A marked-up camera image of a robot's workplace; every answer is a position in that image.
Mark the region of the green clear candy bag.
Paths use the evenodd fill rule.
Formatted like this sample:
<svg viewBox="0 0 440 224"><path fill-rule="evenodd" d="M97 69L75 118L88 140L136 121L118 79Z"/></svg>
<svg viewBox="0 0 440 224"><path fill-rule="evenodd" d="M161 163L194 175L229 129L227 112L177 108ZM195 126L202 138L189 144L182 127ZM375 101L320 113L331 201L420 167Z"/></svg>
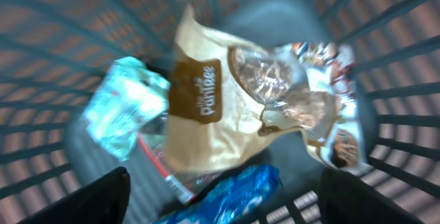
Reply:
<svg viewBox="0 0 440 224"><path fill-rule="evenodd" d="M181 203L188 204L194 201L194 198L221 173L197 175L172 171L165 163L164 142L167 138L167 121L168 114L163 112L147 122L137 132L137 143L161 174L176 198Z"/></svg>

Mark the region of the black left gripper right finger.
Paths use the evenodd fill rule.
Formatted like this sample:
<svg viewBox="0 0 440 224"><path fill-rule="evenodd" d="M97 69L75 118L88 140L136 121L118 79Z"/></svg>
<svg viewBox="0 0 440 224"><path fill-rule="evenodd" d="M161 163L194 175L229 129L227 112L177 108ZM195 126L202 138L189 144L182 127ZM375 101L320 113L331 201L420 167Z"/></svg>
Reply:
<svg viewBox="0 0 440 224"><path fill-rule="evenodd" d="M318 207L328 224L422 224L356 176L331 168L322 172Z"/></svg>

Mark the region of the blue Oreo cookie pack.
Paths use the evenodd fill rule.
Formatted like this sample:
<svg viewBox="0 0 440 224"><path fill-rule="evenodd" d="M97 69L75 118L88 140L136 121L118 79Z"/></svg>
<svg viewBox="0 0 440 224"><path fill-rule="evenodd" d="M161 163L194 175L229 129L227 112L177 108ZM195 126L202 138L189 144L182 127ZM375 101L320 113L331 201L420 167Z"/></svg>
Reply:
<svg viewBox="0 0 440 224"><path fill-rule="evenodd" d="M248 214L281 185L279 170L271 165L251 166L220 181L200 202L153 224L228 224Z"/></svg>

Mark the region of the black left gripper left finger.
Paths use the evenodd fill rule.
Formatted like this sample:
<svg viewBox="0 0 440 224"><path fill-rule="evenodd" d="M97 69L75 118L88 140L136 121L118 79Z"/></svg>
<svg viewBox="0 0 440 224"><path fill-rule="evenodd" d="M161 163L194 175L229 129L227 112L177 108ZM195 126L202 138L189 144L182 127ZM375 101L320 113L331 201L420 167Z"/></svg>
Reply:
<svg viewBox="0 0 440 224"><path fill-rule="evenodd" d="M122 224L130 192L130 174L120 166L19 224Z"/></svg>

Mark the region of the beige Pantree snack bag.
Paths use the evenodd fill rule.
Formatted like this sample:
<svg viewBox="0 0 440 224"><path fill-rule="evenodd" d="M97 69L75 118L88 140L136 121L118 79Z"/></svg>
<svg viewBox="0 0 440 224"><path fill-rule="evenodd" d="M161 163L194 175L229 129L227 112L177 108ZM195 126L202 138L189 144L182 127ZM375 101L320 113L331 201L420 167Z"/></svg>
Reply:
<svg viewBox="0 0 440 224"><path fill-rule="evenodd" d="M353 63L349 45L261 47L198 23L186 7L170 73L166 164L182 173L223 171L298 131L316 161L361 172L367 162Z"/></svg>

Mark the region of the teal white snack packet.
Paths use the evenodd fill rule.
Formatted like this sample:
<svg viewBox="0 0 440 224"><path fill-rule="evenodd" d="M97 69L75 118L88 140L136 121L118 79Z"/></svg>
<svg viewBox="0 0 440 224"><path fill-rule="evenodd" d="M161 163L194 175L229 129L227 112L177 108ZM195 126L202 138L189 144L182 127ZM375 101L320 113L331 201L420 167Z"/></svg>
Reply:
<svg viewBox="0 0 440 224"><path fill-rule="evenodd" d="M115 60L83 112L93 141L120 161L129 158L137 132L168 109L170 82L140 60Z"/></svg>

